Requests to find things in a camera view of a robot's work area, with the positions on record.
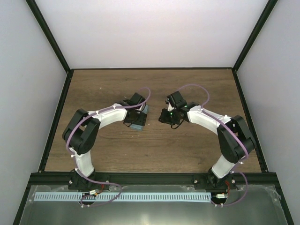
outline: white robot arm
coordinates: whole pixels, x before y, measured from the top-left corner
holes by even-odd
[[[145,125],[148,106],[143,104],[138,108],[121,108],[122,106],[137,105],[143,102],[145,99],[135,93],[131,99],[120,101],[113,104],[107,110],[98,111],[85,111],[83,109],[77,110],[67,128],[63,132],[63,139],[67,142],[71,131],[84,117],[94,114],[89,118],[84,130],[77,129],[74,135],[71,137],[69,149],[73,152],[72,157],[75,157],[76,164],[79,171],[86,177],[89,177],[94,172],[94,166],[92,165],[90,151],[95,143],[98,130],[117,121],[124,121],[129,123],[132,129],[142,130]]]
[[[212,183],[217,183],[220,179],[223,179],[238,161],[245,156],[245,152],[234,137],[218,121],[207,114],[217,118],[226,124],[233,133],[236,133],[248,153],[256,146],[255,140],[241,116],[233,118],[227,115],[223,116],[206,110],[196,103],[188,104],[179,91],[169,95],[166,103],[168,104],[168,109],[162,110],[158,119],[160,122],[170,124],[171,127],[177,124],[176,128],[178,128],[183,121],[187,121],[205,127],[218,135],[222,155],[209,170],[209,173],[212,174],[210,177]]]

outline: purple cable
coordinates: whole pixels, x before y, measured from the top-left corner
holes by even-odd
[[[240,201],[242,201],[245,198],[245,196],[247,194],[247,191],[248,191],[248,181],[247,181],[247,178],[246,178],[245,174],[243,174],[242,172],[238,172],[238,173],[243,176],[243,178],[245,179],[245,183],[246,183],[246,188],[245,188],[245,192],[244,192],[243,196],[240,199],[236,200],[235,202],[232,202],[232,203],[229,203],[229,204],[226,204],[226,205],[223,205],[223,206],[215,204],[213,201],[211,201],[212,204],[214,204],[216,206],[220,206],[220,207],[232,206],[232,205],[234,205],[236,203],[239,203]]]
[[[201,105],[201,109],[202,109],[202,112],[205,114],[205,115],[207,115],[207,116],[209,116],[209,117],[211,117],[211,118],[213,118],[215,121],[217,121],[218,123],[220,123],[229,133],[230,133],[230,135],[236,140],[236,142],[240,145],[240,147],[243,149],[243,151],[244,151],[244,153],[245,153],[245,158],[243,159],[243,160],[246,160],[247,158],[249,158],[249,154],[248,154],[248,151],[247,151],[247,149],[246,149],[246,147],[243,145],[243,143],[238,139],[238,137],[230,130],[230,128],[225,124],[225,123],[223,123],[221,120],[219,120],[218,118],[216,118],[216,117],[214,117],[213,115],[210,115],[209,113],[207,113],[206,111],[205,111],[205,109],[203,108],[207,103],[208,103],[208,101],[210,100],[210,94],[209,94],[209,92],[204,88],[204,87],[202,87],[202,86],[200,86],[200,85],[198,85],[198,84],[186,84],[186,85],[184,85],[184,86],[182,86],[181,88],[179,88],[178,90],[181,90],[181,89],[183,89],[183,88],[185,88],[185,87],[188,87],[188,86],[196,86],[196,87],[199,87],[199,88],[201,88],[201,89],[203,89],[205,92],[206,92],[206,94],[207,94],[207,100]],[[231,205],[234,205],[234,204],[236,204],[236,203],[239,203],[241,200],[243,200],[244,198],[245,198],[245,196],[246,196],[246,194],[247,194],[247,191],[248,191],[248,181],[247,181],[247,178],[246,178],[246,176],[242,173],[242,172],[238,172],[238,173],[240,173],[243,177],[244,177],[244,179],[245,179],[245,183],[246,183],[246,190],[245,190],[245,193],[244,193],[244,195],[239,199],[239,200],[237,200],[237,201],[235,201],[235,202],[233,202],[233,203],[230,203],[230,204],[227,204],[227,205],[224,205],[224,206],[231,206]]]
[[[205,111],[205,109],[203,108],[208,103],[208,101],[210,100],[210,94],[209,94],[209,92],[204,87],[202,87],[202,86],[200,86],[198,84],[186,84],[186,85],[182,86],[181,88],[179,88],[178,90],[181,90],[181,89],[183,89],[185,87],[188,87],[188,86],[196,86],[196,87],[199,87],[199,88],[203,89],[206,92],[206,94],[207,94],[207,100],[203,104],[201,104],[202,112],[205,115],[213,118],[218,123],[220,123],[230,133],[230,135],[236,140],[236,142],[240,145],[240,147],[243,149],[243,151],[245,153],[245,159],[249,158],[249,154],[248,154],[247,149],[245,148],[245,146],[243,145],[243,143],[238,139],[238,137],[230,130],[230,128],[225,123],[223,123],[221,120],[219,120],[218,118],[216,118],[216,117],[210,115],[209,113],[207,113]]]
[[[142,89],[147,89],[147,90],[149,91],[149,94],[148,94],[148,97],[145,99],[145,101],[143,101],[143,102],[140,103],[140,104],[137,104],[137,105],[129,105],[129,106],[110,106],[110,107],[107,107],[107,108],[104,108],[104,109],[100,109],[100,110],[98,110],[97,112],[93,112],[93,113],[89,114],[87,117],[83,118],[83,119],[82,119],[82,120],[74,127],[74,129],[72,130],[72,132],[71,132],[69,138],[67,139],[67,142],[66,142],[66,149],[67,149],[67,151],[68,151],[69,153],[71,153],[71,155],[73,156],[74,152],[71,151],[71,150],[69,149],[70,141],[71,141],[71,139],[72,139],[72,137],[73,137],[75,131],[76,131],[76,130],[77,130],[77,129],[78,129],[78,128],[86,121],[86,120],[88,120],[88,119],[91,118],[92,116],[97,115],[98,113],[102,113],[102,112],[108,111],[108,110],[110,110],[110,109],[129,109],[129,108],[136,108],[136,107],[139,107],[139,106],[145,104],[145,103],[149,100],[149,98],[150,98],[150,96],[151,96],[151,90],[150,90],[148,87],[142,87],[142,88],[140,88],[138,91],[140,91],[140,90],[142,90]],[[112,198],[111,200],[109,200],[109,201],[107,201],[107,202],[104,202],[104,203],[102,203],[102,204],[93,205],[93,207],[94,207],[94,206],[100,206],[100,205],[105,205],[105,204],[111,203],[113,200],[117,199],[117,198],[120,196],[120,194],[122,193],[122,186],[121,186],[120,184],[109,183],[109,182],[100,182],[100,181],[91,180],[90,178],[86,177],[86,176],[78,169],[78,165],[77,165],[77,162],[76,162],[76,159],[75,159],[75,158],[74,158],[74,162],[75,162],[75,165],[76,165],[76,168],[75,168],[76,172],[77,172],[80,176],[82,176],[83,178],[85,178],[86,180],[88,180],[89,182],[92,182],[92,183],[95,183],[95,184],[104,184],[104,185],[116,185],[116,186],[120,187],[120,192],[119,192],[114,198]]]
[[[87,197],[95,197],[94,195],[85,195],[85,196],[82,196],[82,198],[80,199],[80,205],[83,206],[83,200]]]

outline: purple wire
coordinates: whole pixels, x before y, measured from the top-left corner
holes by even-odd
[[[243,178],[245,179],[245,183],[246,183],[246,188],[245,188],[245,192],[244,192],[243,196],[240,199],[236,200],[235,202],[232,202],[232,203],[229,203],[229,204],[226,204],[226,205],[223,205],[223,206],[215,204],[213,201],[211,201],[212,204],[214,204],[216,206],[221,206],[221,207],[232,206],[232,205],[235,205],[236,203],[239,203],[240,201],[242,201],[245,198],[245,196],[247,194],[247,191],[248,191],[248,181],[247,181],[247,178],[246,178],[245,174],[243,174],[242,172],[238,172],[238,173],[243,176]]]
[[[111,110],[111,109],[129,109],[129,108],[136,108],[136,107],[139,107],[139,106],[145,104],[145,103],[149,100],[149,98],[150,98],[150,96],[151,96],[151,90],[150,90],[150,88],[148,88],[148,87],[142,87],[142,88],[139,89],[139,91],[142,90],[142,89],[147,89],[147,90],[149,91],[149,94],[148,94],[148,97],[145,99],[145,101],[143,101],[143,102],[140,103],[140,104],[137,104],[137,105],[129,105],[129,106],[115,106],[115,107],[114,107],[114,106],[110,106],[110,107],[107,107],[107,108],[104,108],[104,109],[100,109],[100,110],[98,110],[97,112],[93,112],[93,113],[89,114],[87,117],[83,118],[83,119],[82,119],[82,120],[74,127],[74,129],[72,130],[72,132],[71,132],[69,138],[67,139],[67,142],[66,142],[66,149],[67,149],[67,151],[68,151],[69,153],[71,153],[71,155],[74,154],[74,152],[71,151],[71,150],[69,149],[70,141],[71,141],[71,139],[72,139],[72,137],[73,137],[75,131],[76,131],[76,130],[77,130],[77,129],[78,129],[78,128],[86,121],[86,120],[88,120],[88,119],[91,118],[92,116],[97,115],[98,113],[103,113],[103,112],[108,111],[108,110]],[[104,203],[102,203],[102,204],[93,205],[93,207],[94,207],[94,206],[100,206],[100,205],[105,205],[105,204],[111,203],[113,200],[117,199],[117,198],[120,196],[120,194],[122,193],[122,186],[121,186],[120,184],[110,183],[110,182],[100,182],[100,181],[91,180],[90,178],[86,177],[86,176],[78,169],[78,165],[77,165],[77,162],[76,162],[76,159],[75,159],[75,158],[74,158],[74,162],[75,162],[75,165],[76,165],[75,170],[77,171],[77,173],[78,173],[80,176],[82,176],[83,178],[85,178],[86,180],[88,180],[89,182],[92,182],[92,183],[95,183],[95,184],[104,184],[104,185],[116,185],[116,186],[120,187],[120,192],[119,192],[114,198],[112,198],[111,200],[109,200],[109,201],[107,201],[107,202],[104,202]]]
[[[85,196],[82,196],[82,198],[80,199],[80,205],[81,206],[83,206],[83,200],[85,199],[85,198],[87,198],[87,197],[95,197],[96,198],[96,196],[94,196],[94,195],[85,195]]]
[[[181,88],[179,88],[178,90],[181,90],[181,89],[183,89],[183,88],[185,88],[185,87],[189,87],[189,86],[196,86],[196,87],[199,87],[199,88],[203,89],[203,90],[206,92],[206,94],[207,94],[207,99],[206,99],[206,101],[205,101],[204,103],[201,104],[202,112],[203,112],[205,115],[207,115],[207,116],[213,118],[213,119],[214,119],[215,121],[217,121],[218,123],[220,123],[220,124],[221,124],[221,125],[222,125],[229,133],[230,133],[230,135],[236,140],[236,142],[240,145],[240,147],[243,149],[243,151],[244,151],[244,153],[245,153],[245,159],[249,158],[249,154],[248,154],[247,149],[245,148],[245,146],[243,145],[243,143],[238,139],[238,137],[230,130],[230,128],[229,128],[225,123],[223,123],[221,120],[219,120],[218,118],[216,118],[216,117],[214,117],[213,115],[210,115],[209,113],[207,113],[207,112],[205,111],[205,109],[203,108],[203,107],[209,102],[209,100],[210,100],[210,94],[209,94],[209,92],[208,92],[204,87],[202,87],[202,86],[200,86],[200,85],[198,85],[198,84],[186,84],[186,85],[182,86]]]
[[[204,87],[202,87],[202,86],[200,86],[200,85],[198,85],[198,84],[186,84],[186,85],[182,86],[181,88],[179,88],[178,90],[181,90],[181,89],[183,89],[183,88],[185,88],[185,87],[188,87],[188,86],[196,86],[196,87],[199,87],[199,88],[203,89],[203,90],[206,92],[206,94],[207,94],[207,100],[201,105],[202,112],[203,112],[205,115],[207,115],[207,116],[213,118],[213,119],[214,119],[215,121],[217,121],[218,123],[220,123],[220,124],[221,124],[221,125],[229,132],[229,134],[236,140],[236,142],[240,145],[240,147],[243,149],[243,151],[244,151],[244,153],[245,153],[245,158],[244,158],[243,160],[246,160],[247,158],[249,158],[249,154],[248,154],[248,151],[247,151],[246,147],[245,147],[245,146],[243,145],[243,143],[238,139],[238,137],[234,134],[234,132],[232,132],[232,131],[230,130],[230,128],[229,128],[225,123],[223,123],[221,120],[219,120],[218,118],[214,117],[213,115],[210,115],[209,113],[207,113],[207,112],[205,111],[205,109],[203,108],[203,107],[208,103],[208,101],[210,100],[210,94],[209,94],[209,92],[208,92]],[[247,191],[248,191],[248,181],[247,181],[247,178],[246,178],[246,176],[245,176],[242,172],[238,172],[238,173],[240,173],[240,174],[244,177],[244,179],[245,179],[245,183],[246,183],[246,190],[245,190],[245,193],[244,193],[244,195],[243,195],[239,200],[237,200],[237,201],[235,201],[235,202],[233,202],[233,203],[224,205],[224,206],[231,206],[231,205],[234,205],[234,204],[236,204],[236,203],[239,203],[241,200],[243,200],[243,199],[245,198],[245,196],[246,196],[246,194],[247,194]]]

